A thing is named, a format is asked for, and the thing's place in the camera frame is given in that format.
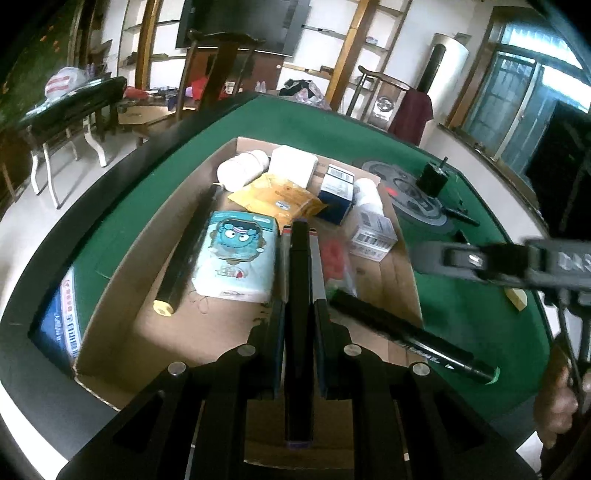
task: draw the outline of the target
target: yellow packet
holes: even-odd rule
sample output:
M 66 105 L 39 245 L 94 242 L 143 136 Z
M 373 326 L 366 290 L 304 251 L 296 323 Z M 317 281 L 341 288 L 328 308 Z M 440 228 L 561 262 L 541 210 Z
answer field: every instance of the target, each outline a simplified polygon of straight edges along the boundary
M 272 173 L 264 173 L 228 199 L 249 212 L 274 217 L 281 231 L 293 219 L 309 218 L 326 206 L 308 190 Z

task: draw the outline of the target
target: human hand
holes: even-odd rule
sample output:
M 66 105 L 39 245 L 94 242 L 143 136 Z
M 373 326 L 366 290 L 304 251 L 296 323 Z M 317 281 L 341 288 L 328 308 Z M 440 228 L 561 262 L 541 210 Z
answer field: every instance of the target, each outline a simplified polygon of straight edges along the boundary
M 559 433 L 570 430 L 573 414 L 579 408 L 577 398 L 569 387 L 569 375 L 569 359 L 560 347 L 554 345 L 534 403 L 535 429 L 547 449 L 554 446 Z M 591 369 L 582 380 L 583 390 L 591 392 Z

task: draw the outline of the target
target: television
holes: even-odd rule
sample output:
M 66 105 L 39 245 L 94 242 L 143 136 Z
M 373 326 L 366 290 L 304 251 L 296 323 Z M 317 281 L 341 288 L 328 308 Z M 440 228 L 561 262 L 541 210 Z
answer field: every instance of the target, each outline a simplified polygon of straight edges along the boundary
M 557 102 L 525 174 L 550 236 L 591 241 L 591 116 Z
M 206 34 L 224 31 L 264 38 L 266 42 L 257 51 L 290 57 L 309 10 L 310 0 L 185 0 L 176 48 L 191 46 L 190 29 Z

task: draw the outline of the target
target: white roll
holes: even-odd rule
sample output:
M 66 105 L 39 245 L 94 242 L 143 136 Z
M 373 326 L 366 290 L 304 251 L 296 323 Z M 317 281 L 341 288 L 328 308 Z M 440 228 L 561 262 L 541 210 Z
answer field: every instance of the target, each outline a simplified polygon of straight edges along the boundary
M 263 171 L 267 171 L 267 169 L 269 168 L 269 162 L 270 162 L 269 155 L 267 155 L 262 150 L 252 150 L 248 153 L 250 153 L 250 155 L 254 155 L 256 157 L 256 159 L 261 164 Z
M 355 205 L 364 205 L 365 203 L 379 203 L 378 188 L 371 179 L 357 179 L 353 183 L 353 203 Z
M 382 205 L 377 203 L 364 203 L 363 205 L 356 205 L 356 207 L 366 212 L 377 213 L 378 215 L 384 216 L 384 208 Z
M 263 170 L 257 155 L 244 152 L 226 160 L 217 168 L 217 180 L 227 191 L 237 192 L 260 177 Z

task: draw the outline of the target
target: blue medicine box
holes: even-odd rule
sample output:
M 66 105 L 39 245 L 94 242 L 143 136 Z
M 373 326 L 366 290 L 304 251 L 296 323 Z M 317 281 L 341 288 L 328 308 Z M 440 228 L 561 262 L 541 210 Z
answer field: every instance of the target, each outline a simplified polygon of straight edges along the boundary
M 322 203 L 328 206 L 317 217 L 340 225 L 353 203 L 354 181 L 353 173 L 344 168 L 329 165 L 318 194 Z

